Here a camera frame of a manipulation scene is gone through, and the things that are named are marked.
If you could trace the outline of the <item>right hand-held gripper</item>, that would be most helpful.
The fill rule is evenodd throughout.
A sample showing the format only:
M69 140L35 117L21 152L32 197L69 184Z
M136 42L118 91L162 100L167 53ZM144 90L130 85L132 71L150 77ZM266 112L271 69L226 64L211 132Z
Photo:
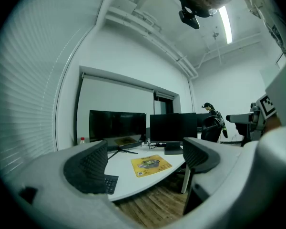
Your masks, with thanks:
M251 103L249 113L230 114L226 120L235 123L239 135L243 136L241 147L251 142L251 137L261 137L268 118L276 114L276 109L267 94Z

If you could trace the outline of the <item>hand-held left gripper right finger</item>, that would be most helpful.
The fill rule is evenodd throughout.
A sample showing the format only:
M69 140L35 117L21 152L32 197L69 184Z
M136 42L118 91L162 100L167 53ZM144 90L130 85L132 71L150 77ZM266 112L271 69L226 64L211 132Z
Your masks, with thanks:
M244 229L260 213L258 142L244 148L185 138L193 176L185 215L168 229Z

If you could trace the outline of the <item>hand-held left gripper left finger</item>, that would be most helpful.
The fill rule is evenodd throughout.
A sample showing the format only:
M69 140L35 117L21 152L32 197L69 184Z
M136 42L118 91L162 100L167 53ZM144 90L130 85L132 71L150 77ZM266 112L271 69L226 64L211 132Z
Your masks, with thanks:
M105 141L75 146L22 165L8 187L43 229L138 229L108 200L107 162Z

